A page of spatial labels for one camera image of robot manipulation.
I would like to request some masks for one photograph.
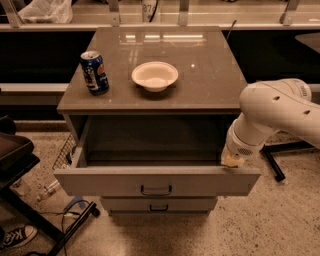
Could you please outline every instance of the wire basket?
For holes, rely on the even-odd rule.
[[[66,142],[64,143],[59,156],[57,157],[56,161],[54,162],[52,169],[66,169],[69,168],[71,165],[71,158],[74,152],[76,143],[70,134]]]

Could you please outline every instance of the drawer front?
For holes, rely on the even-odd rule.
[[[208,214],[217,198],[115,198],[102,197],[101,203],[111,214]]]
[[[259,177],[255,169],[198,167],[103,167],[56,170],[68,195],[245,196]]]

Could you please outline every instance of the cabinet top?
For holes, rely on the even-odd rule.
[[[79,65],[59,113],[234,112],[247,85],[218,27],[98,28],[87,50],[101,53],[109,91],[91,95]],[[162,92],[148,92],[131,78],[135,67],[151,61],[178,70],[177,81]]]

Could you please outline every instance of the drawer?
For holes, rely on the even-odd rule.
[[[260,172],[218,165],[224,145],[223,120],[89,117],[71,168],[56,170],[54,175],[68,195],[246,196]],[[168,133],[165,125],[172,131]],[[154,138],[146,127],[162,134]]]
[[[208,214],[217,198],[118,198],[102,197],[103,208],[111,214]]]
[[[246,196],[256,169],[215,166],[101,167],[56,170],[68,195]]]

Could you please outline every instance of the drawer handle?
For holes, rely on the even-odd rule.
[[[144,191],[144,186],[141,186],[141,194],[144,196],[169,196],[172,193],[172,186],[169,186],[169,189],[167,192],[163,193],[163,194],[152,194],[152,193],[146,193]]]
[[[166,212],[168,211],[169,206],[166,204],[164,206],[149,206],[151,212]]]

